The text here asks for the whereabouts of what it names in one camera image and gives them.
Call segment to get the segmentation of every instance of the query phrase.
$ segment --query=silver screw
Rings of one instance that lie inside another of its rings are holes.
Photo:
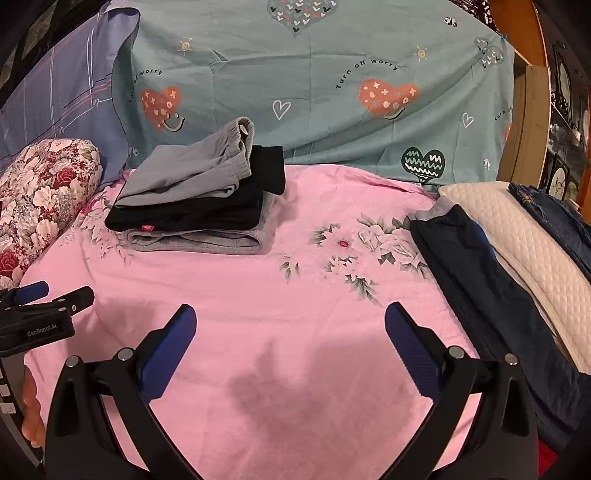
[[[134,351],[131,348],[122,348],[117,352],[117,358],[122,362],[129,360],[133,355]]]
[[[517,365],[519,363],[519,359],[516,355],[508,353],[505,355],[505,362],[507,362],[509,365]]]
[[[72,355],[68,357],[68,360],[66,360],[66,365],[70,368],[75,367],[76,365],[78,365],[78,361],[80,359],[78,358],[77,355]]]
[[[447,351],[452,356],[452,358],[455,358],[457,360],[459,360],[460,358],[464,358],[464,356],[466,355],[464,349],[461,346],[457,345],[451,346],[447,349]]]

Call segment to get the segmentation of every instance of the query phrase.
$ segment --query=pink bed sheet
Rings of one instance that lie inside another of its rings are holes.
[[[74,337],[27,355],[44,419],[69,355],[96,361],[135,347],[187,303],[197,335],[151,407],[207,480],[383,474],[431,406],[385,333],[385,307],[400,301],[446,345],[475,355],[401,227],[433,200],[413,184],[349,167],[286,172],[264,255],[132,252],[104,226],[122,184],[87,205],[22,282],[45,280],[51,298],[84,285],[96,295],[74,317]],[[109,405],[125,453],[142,465]],[[476,406],[471,399],[440,465],[456,457]]]

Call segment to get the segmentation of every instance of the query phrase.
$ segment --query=white quilted mattress pad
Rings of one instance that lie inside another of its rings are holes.
[[[480,224],[544,309],[579,371],[591,373],[591,285],[507,187],[500,181],[458,183],[439,193]]]

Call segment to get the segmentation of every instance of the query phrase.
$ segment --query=white label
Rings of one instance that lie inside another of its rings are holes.
[[[16,413],[17,409],[14,407],[14,403],[0,403],[0,411],[2,413]]]

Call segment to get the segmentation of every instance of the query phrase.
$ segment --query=teal sheet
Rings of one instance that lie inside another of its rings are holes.
[[[446,0],[138,0],[113,101],[137,166],[237,116],[288,164],[430,184],[495,180],[514,50]]]

